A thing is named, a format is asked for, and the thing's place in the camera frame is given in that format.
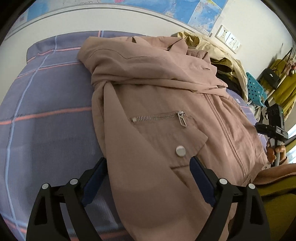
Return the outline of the person's right hand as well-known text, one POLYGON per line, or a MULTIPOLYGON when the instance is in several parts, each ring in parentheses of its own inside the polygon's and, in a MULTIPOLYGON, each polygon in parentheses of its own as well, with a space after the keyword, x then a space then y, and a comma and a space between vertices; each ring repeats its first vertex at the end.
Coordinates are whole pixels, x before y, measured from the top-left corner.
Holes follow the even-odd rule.
POLYGON ((278 146, 276 148, 273 148, 271 146, 270 140, 268 140, 266 144, 266 155, 268 161, 271 164, 276 160, 276 154, 280 154, 280 165, 288 163, 285 146, 278 146))

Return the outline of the orange-sleeved right forearm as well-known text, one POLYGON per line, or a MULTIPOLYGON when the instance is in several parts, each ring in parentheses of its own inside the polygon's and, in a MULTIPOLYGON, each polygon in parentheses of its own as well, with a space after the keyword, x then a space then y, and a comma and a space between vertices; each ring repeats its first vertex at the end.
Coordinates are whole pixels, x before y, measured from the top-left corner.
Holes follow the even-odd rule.
POLYGON ((255 185, 267 185, 275 183, 289 176, 295 176, 296 163, 283 164, 277 167, 271 167, 266 170, 262 170, 258 173, 253 184, 255 185))

